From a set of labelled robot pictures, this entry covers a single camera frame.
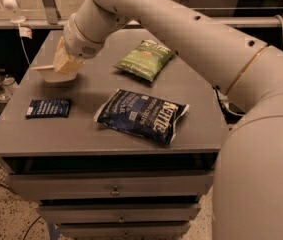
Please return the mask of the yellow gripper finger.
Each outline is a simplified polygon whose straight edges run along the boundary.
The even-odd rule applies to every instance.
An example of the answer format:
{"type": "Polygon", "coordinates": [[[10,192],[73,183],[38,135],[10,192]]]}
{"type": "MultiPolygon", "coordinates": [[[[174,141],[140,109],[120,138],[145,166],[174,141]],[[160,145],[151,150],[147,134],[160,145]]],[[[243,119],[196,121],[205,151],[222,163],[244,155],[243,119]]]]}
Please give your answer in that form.
{"type": "Polygon", "coordinates": [[[58,41],[58,45],[55,51],[55,55],[57,54],[62,54],[64,50],[64,38],[60,37],[59,41],[58,41]]]}
{"type": "Polygon", "coordinates": [[[76,72],[83,66],[83,59],[70,55],[61,47],[55,53],[53,66],[56,73],[66,74],[76,72]]]}

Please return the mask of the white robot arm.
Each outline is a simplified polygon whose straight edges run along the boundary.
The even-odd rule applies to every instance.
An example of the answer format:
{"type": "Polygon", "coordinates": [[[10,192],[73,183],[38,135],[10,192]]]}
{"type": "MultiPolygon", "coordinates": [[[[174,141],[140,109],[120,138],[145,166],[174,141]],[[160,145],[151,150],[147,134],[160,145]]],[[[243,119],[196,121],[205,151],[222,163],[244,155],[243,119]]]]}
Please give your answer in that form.
{"type": "Polygon", "coordinates": [[[131,20],[245,113],[217,158],[213,240],[283,240],[283,51],[172,0],[85,0],[66,50],[100,51],[131,20]]]}

